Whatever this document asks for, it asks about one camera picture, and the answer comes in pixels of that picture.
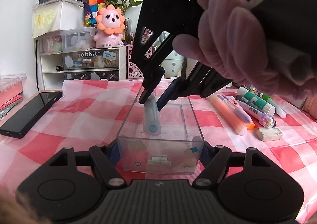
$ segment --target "rubik's cube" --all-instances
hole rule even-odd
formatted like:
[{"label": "rubik's cube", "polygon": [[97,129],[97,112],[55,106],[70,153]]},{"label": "rubik's cube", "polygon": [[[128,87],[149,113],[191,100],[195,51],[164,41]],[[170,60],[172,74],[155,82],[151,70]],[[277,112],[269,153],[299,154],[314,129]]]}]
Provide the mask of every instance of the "rubik's cube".
[{"label": "rubik's cube", "polygon": [[93,24],[97,24],[95,18],[96,18],[96,16],[99,15],[99,10],[101,8],[106,8],[106,2],[105,2],[105,0],[89,0],[88,5],[89,5],[90,10],[93,14],[93,19],[90,19],[90,21]]}]

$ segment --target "orange mane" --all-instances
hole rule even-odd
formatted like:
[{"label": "orange mane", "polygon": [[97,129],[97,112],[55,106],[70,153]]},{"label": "orange mane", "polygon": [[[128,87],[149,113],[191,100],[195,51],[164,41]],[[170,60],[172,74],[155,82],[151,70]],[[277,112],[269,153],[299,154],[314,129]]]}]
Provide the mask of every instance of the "orange mane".
[{"label": "orange mane", "polygon": [[[118,12],[119,14],[119,17],[120,17],[120,22],[121,22],[121,25],[120,27],[118,28],[108,28],[108,27],[105,27],[101,21],[102,21],[102,14],[107,10],[107,9],[112,9],[112,10],[115,10]],[[107,8],[101,8],[99,10],[99,15],[95,17],[96,19],[96,22],[98,23],[97,25],[97,28],[98,30],[103,30],[105,32],[105,34],[121,34],[122,33],[122,30],[124,28],[126,28],[126,26],[124,25],[124,21],[125,21],[125,17],[122,15],[122,11],[121,9],[115,9],[115,7],[113,5],[109,5],[107,6]]]}]

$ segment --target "orange highlighter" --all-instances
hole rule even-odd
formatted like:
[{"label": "orange highlighter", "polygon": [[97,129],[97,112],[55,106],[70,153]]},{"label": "orange highlighter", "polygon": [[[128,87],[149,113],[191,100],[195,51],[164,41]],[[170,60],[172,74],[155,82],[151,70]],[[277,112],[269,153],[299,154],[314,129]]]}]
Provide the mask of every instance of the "orange highlighter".
[{"label": "orange highlighter", "polygon": [[207,100],[212,104],[212,106],[217,108],[238,135],[245,135],[248,132],[248,129],[242,120],[239,119],[215,94],[207,97]]}]

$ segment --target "book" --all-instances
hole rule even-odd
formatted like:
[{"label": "book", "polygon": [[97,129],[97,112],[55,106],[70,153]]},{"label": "book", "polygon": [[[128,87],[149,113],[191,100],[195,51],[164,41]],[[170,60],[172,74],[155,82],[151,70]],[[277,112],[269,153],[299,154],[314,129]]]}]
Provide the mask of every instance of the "book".
[{"label": "book", "polygon": [[5,104],[0,106],[0,110],[1,109],[5,109],[7,106],[9,106],[11,103],[14,103],[17,100],[22,99],[22,96],[20,94],[14,96],[12,99],[8,100]]},{"label": "book", "polygon": [[5,110],[2,110],[0,112],[0,120],[4,118],[5,115],[9,113],[10,110],[12,110],[17,104],[19,104],[22,101],[22,98],[18,101],[15,101],[14,103],[11,103],[9,106],[6,107]]}]

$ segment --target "transparent plastic container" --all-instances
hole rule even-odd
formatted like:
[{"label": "transparent plastic container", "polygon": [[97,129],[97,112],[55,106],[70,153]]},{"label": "transparent plastic container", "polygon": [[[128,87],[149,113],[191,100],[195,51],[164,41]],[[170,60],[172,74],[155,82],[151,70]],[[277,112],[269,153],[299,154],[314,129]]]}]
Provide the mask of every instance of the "transparent plastic container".
[{"label": "transparent plastic container", "polygon": [[82,27],[61,31],[63,52],[86,50],[96,47],[94,36],[98,32],[94,27]]},{"label": "transparent plastic container", "polygon": [[[156,88],[156,100],[167,86],[168,83],[160,83]],[[123,169],[193,174],[204,139],[189,98],[169,101],[160,112],[155,113],[151,106],[150,111],[146,112],[145,106],[138,103],[140,94],[117,135]]]},{"label": "transparent plastic container", "polygon": [[40,53],[59,53],[63,51],[61,32],[46,33],[39,37]]},{"label": "transparent plastic container", "polygon": [[63,53],[64,70],[118,68],[118,49],[96,49]]}]

